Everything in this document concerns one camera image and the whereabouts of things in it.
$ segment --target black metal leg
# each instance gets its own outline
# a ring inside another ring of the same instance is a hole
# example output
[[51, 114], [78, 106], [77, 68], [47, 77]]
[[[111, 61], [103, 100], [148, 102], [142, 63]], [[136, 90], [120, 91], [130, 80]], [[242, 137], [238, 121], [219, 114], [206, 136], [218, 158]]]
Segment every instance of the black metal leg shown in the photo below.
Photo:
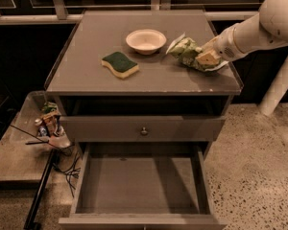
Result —
[[36, 223], [34, 221], [36, 218], [36, 213], [38, 210], [39, 203], [41, 201], [42, 195], [44, 193], [44, 190], [45, 190], [45, 187], [47, 184], [49, 174], [50, 174], [51, 169], [52, 169], [53, 162], [57, 158], [57, 155], [58, 155], [58, 151], [55, 149], [52, 149], [50, 154], [49, 154], [48, 161], [47, 161], [46, 167], [44, 169], [44, 172], [42, 174], [42, 177], [39, 181], [38, 189], [36, 191], [35, 198], [34, 198], [33, 203], [31, 205], [31, 209], [29, 211], [29, 214], [27, 216], [26, 223], [25, 223], [23, 229], [34, 230], [34, 229], [40, 228], [40, 224]]

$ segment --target sponge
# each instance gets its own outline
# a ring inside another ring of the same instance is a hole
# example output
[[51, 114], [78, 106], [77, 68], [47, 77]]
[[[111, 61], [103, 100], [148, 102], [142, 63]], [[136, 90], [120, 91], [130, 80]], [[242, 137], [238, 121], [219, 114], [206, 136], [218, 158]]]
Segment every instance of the sponge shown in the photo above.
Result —
[[106, 66], [117, 78], [124, 79], [139, 70], [138, 64], [129, 60], [123, 53], [114, 52], [102, 58], [102, 65]]

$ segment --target white bowl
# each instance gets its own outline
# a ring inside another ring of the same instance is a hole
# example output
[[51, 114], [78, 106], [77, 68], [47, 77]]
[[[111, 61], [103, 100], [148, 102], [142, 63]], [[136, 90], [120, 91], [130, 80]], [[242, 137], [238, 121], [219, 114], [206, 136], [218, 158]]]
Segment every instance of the white bowl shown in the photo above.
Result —
[[159, 31], [137, 30], [126, 37], [127, 44], [141, 55], [150, 55], [166, 43], [166, 37]]

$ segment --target drawer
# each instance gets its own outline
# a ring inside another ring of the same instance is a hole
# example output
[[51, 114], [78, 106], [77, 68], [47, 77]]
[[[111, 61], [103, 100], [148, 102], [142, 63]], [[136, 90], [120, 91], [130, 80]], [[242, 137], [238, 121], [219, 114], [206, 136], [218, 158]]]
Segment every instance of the drawer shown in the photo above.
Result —
[[217, 230], [195, 143], [89, 143], [63, 229]]
[[72, 141], [215, 141], [224, 117], [210, 116], [63, 116]]

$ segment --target drawer handle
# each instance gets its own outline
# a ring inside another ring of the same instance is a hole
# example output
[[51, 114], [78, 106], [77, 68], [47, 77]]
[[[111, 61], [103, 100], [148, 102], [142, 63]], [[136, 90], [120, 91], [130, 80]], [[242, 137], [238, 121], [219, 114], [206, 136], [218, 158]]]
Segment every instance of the drawer handle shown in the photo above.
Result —
[[148, 135], [148, 130], [145, 127], [142, 128], [141, 135], [143, 135], [143, 136]]

